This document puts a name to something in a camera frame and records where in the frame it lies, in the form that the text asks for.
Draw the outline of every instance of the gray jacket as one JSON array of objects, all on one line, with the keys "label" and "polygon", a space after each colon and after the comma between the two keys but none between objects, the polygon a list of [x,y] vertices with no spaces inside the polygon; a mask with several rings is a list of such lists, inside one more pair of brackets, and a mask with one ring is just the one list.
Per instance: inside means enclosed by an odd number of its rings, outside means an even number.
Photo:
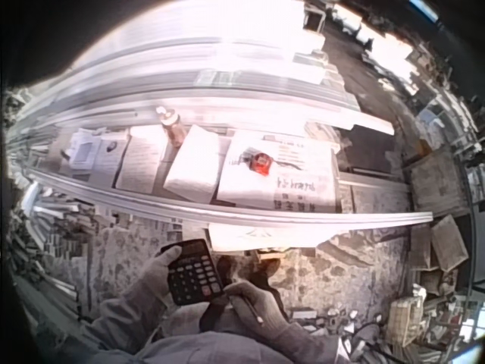
[{"label": "gray jacket", "polygon": [[165,306],[144,285],[135,284],[120,298],[101,306],[101,317],[83,329],[93,345],[66,343],[63,362],[102,363],[345,363],[338,337],[312,337],[292,324],[276,340],[264,343],[230,332],[168,337],[146,344]]}]

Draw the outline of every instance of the work glove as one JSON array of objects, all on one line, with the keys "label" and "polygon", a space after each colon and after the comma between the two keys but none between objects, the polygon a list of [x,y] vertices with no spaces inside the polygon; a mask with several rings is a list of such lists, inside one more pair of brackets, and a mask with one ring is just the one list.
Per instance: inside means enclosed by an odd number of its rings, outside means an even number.
[{"label": "work glove", "polygon": [[170,292],[168,287],[168,266],[182,253],[180,246],[174,246],[161,254],[151,258],[143,266],[139,276],[141,284],[150,290],[160,301]]},{"label": "work glove", "polygon": [[[281,315],[276,300],[270,292],[260,290],[248,281],[230,284],[224,288],[224,291],[229,296],[242,323],[260,337],[273,340],[289,327],[289,323]],[[255,312],[251,310],[243,297],[252,304]],[[262,324],[258,322],[255,314],[263,319]]]}]

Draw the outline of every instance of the window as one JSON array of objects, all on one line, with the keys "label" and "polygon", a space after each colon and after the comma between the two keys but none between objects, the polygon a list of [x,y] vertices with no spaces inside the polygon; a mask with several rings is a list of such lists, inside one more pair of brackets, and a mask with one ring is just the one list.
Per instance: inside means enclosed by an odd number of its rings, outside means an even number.
[{"label": "window", "polygon": [[475,336],[471,337],[475,320],[469,318],[463,322],[462,329],[460,330],[460,336],[465,337],[465,341],[471,341],[485,336],[485,307],[482,307],[478,314],[477,328],[475,329]]}]

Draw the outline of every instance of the calculator keypad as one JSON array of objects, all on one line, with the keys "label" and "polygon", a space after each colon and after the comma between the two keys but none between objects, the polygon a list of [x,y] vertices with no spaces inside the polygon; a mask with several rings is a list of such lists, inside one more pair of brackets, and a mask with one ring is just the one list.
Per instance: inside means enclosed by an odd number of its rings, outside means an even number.
[{"label": "calculator keypad", "polygon": [[168,273],[172,297],[179,306],[209,301],[222,294],[214,266],[207,255],[184,257],[172,263]]}]

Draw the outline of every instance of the metal rail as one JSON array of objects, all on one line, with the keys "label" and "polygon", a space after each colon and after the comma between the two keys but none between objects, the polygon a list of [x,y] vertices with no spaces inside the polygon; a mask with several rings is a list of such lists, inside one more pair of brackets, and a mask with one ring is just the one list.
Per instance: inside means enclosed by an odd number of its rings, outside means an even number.
[{"label": "metal rail", "polygon": [[115,189],[100,189],[88,184],[30,169],[27,174],[39,183],[90,203],[109,206],[120,212],[144,218],[182,218],[206,223],[255,226],[263,228],[305,228],[322,226],[337,230],[388,228],[420,224],[433,220],[431,212],[397,214],[321,214],[275,212],[257,209],[206,205],[143,195]]}]

